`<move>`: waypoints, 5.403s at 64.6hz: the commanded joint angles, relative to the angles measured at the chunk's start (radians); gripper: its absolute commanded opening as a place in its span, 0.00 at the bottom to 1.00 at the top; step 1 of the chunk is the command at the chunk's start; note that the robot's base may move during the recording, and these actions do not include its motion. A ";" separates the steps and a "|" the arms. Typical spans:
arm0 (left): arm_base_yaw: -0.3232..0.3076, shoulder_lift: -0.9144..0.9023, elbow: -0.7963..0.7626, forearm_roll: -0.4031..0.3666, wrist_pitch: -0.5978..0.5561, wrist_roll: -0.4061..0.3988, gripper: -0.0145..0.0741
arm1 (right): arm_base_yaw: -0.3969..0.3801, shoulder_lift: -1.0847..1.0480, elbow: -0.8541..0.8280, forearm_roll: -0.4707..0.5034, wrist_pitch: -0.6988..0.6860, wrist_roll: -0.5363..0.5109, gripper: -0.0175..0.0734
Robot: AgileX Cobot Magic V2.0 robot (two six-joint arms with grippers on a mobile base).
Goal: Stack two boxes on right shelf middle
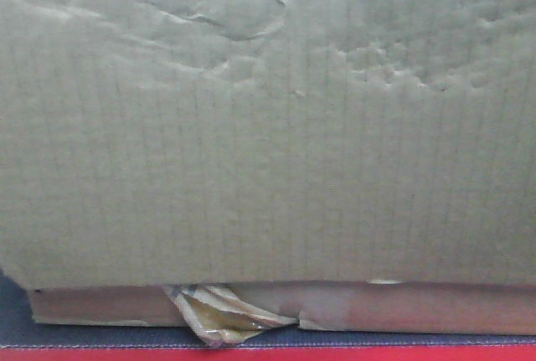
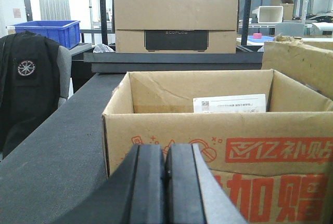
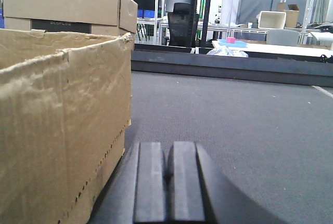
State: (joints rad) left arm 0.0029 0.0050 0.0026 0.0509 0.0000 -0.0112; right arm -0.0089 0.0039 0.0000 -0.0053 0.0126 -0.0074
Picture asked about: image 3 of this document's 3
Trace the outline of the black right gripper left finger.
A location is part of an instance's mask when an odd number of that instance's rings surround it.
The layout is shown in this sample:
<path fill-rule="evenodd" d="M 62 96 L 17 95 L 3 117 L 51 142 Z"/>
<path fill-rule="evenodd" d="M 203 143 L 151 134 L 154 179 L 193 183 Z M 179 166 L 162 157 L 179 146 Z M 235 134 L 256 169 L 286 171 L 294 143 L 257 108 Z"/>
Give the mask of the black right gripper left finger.
<path fill-rule="evenodd" d="M 135 143 L 90 223 L 163 223 L 163 175 L 161 144 Z"/>

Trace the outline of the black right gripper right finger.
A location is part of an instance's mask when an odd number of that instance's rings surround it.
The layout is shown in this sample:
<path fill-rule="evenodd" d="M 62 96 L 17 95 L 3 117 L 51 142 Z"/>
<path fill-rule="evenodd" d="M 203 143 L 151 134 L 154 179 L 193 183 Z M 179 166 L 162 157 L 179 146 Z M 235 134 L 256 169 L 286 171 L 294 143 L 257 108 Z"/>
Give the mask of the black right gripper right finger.
<path fill-rule="evenodd" d="M 234 185 L 199 143 L 173 143 L 168 175 L 170 223 L 284 223 Z"/>

